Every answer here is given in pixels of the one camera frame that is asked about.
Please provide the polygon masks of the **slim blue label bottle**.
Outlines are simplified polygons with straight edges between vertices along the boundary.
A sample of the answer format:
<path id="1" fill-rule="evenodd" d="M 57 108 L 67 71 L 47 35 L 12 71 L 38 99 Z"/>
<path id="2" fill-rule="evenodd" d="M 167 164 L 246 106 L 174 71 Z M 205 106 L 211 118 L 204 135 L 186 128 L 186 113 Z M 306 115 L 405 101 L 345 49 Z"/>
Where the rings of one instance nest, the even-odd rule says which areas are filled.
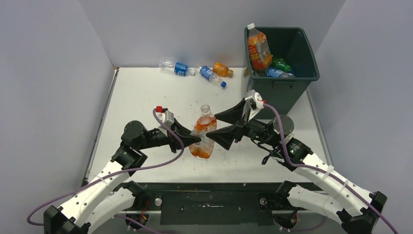
<path id="1" fill-rule="evenodd" d="M 292 73 L 278 70 L 276 68 L 269 68 L 266 72 L 266 75 L 268 77 L 274 77 L 274 78 L 295 78 L 296 77 Z"/>

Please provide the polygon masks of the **large orange label bottle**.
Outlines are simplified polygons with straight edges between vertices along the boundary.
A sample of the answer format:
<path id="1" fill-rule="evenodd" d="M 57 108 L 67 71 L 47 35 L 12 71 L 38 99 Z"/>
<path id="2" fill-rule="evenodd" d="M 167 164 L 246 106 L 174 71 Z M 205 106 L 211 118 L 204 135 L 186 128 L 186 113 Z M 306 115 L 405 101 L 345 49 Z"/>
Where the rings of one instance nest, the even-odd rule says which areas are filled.
<path id="1" fill-rule="evenodd" d="M 259 31 L 254 23 L 249 24 L 247 29 L 247 48 L 250 62 L 255 70 L 267 69 L 273 60 L 266 35 Z"/>

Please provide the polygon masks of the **green plastic bottle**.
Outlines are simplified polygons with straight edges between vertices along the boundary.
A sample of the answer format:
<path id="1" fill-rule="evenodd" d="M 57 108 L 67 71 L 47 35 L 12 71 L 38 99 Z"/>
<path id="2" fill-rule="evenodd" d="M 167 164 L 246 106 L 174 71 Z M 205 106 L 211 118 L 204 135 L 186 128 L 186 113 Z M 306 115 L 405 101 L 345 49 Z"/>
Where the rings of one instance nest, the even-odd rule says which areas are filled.
<path id="1" fill-rule="evenodd" d="M 273 57 L 272 67 L 277 70 L 281 70 L 281 71 L 288 72 L 288 73 L 292 70 L 292 67 L 288 65 L 285 59 L 283 58 Z"/>

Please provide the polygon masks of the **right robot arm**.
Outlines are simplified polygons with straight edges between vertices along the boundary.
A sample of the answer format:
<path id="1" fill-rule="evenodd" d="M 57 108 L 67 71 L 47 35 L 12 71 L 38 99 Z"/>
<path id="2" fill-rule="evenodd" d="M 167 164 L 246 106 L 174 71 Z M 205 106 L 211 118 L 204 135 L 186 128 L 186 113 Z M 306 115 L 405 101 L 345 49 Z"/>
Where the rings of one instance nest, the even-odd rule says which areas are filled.
<path id="1" fill-rule="evenodd" d="M 273 157 L 322 190 L 317 193 L 284 181 L 275 196 L 280 208 L 304 208 L 336 221 L 349 234 L 370 234 L 378 220 L 383 219 L 387 197 L 382 192 L 363 189 L 338 173 L 307 145 L 286 132 L 287 125 L 279 113 L 269 123 L 255 120 L 252 114 L 264 108 L 270 108 L 270 105 L 264 101 L 243 100 L 216 114 L 216 118 L 226 122 L 227 126 L 206 133 L 206 137 L 226 150 L 248 137 L 257 147 L 268 151 L 263 163 Z"/>

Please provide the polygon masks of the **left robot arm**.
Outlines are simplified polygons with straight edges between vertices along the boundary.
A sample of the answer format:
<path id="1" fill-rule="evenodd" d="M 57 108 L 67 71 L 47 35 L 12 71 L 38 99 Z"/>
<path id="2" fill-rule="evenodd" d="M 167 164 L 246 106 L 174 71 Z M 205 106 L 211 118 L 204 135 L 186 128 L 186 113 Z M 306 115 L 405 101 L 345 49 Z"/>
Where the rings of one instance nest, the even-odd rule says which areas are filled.
<path id="1" fill-rule="evenodd" d="M 81 191 L 61 204 L 50 206 L 43 214 L 46 234 L 91 234 L 119 212 L 145 205 L 144 188 L 134 181 L 123 184 L 148 158 L 143 149 L 168 145 L 172 152 L 183 151 L 200 142 L 191 131 L 177 122 L 165 133 L 155 128 L 148 131 L 137 120 L 129 122 L 121 136 L 121 144 L 111 160 Z"/>

